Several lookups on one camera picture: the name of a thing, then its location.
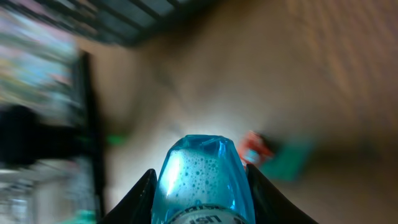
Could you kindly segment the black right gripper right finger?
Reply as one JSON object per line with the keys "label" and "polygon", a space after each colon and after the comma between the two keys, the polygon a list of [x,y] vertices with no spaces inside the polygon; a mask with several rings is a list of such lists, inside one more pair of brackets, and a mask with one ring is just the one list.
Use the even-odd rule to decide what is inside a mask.
{"label": "black right gripper right finger", "polygon": [[246,176],[251,189],[256,224],[317,224],[287,199],[256,166],[248,164]]}

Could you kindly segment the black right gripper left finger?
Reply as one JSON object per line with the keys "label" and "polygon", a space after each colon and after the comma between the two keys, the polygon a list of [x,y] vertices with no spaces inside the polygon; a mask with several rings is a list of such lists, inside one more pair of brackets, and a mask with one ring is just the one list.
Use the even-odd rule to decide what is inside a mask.
{"label": "black right gripper left finger", "polygon": [[157,176],[149,169],[99,224],[151,224]]}

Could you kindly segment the mint green wipes packet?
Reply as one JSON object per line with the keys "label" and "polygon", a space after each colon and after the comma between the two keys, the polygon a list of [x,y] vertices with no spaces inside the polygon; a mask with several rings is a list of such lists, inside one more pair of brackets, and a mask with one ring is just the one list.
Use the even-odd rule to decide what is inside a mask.
{"label": "mint green wipes packet", "polygon": [[312,139],[288,139],[276,148],[274,157],[259,167],[270,180],[293,182],[302,174],[315,147]]}

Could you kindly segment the red Nescafe coffee stick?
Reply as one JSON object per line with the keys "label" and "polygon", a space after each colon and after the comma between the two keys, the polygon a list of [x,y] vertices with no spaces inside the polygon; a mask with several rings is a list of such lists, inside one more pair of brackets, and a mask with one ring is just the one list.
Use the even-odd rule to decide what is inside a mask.
{"label": "red Nescafe coffee stick", "polygon": [[246,133],[237,147],[237,152],[244,167],[248,164],[259,167],[274,157],[264,138],[253,131]]}

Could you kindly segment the teal lidded small jar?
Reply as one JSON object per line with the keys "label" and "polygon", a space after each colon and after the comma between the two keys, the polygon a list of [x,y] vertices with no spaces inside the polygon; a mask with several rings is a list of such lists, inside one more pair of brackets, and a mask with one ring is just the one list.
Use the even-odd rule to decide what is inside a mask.
{"label": "teal lidded small jar", "polygon": [[168,151],[152,223],[255,223],[248,179],[232,140],[187,135]]}

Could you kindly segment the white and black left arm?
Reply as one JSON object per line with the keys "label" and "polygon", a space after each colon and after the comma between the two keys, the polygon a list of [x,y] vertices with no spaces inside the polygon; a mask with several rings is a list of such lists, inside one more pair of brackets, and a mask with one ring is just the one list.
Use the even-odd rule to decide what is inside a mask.
{"label": "white and black left arm", "polygon": [[45,124],[28,107],[11,105],[1,110],[1,163],[5,165],[91,156],[93,152],[79,137],[79,129]]}

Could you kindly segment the grey plastic shopping basket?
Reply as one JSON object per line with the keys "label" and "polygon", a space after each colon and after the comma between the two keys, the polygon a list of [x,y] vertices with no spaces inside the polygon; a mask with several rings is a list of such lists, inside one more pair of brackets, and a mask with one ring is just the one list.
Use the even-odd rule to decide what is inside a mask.
{"label": "grey plastic shopping basket", "polygon": [[215,0],[1,0],[1,8],[102,44],[133,47],[209,8]]}

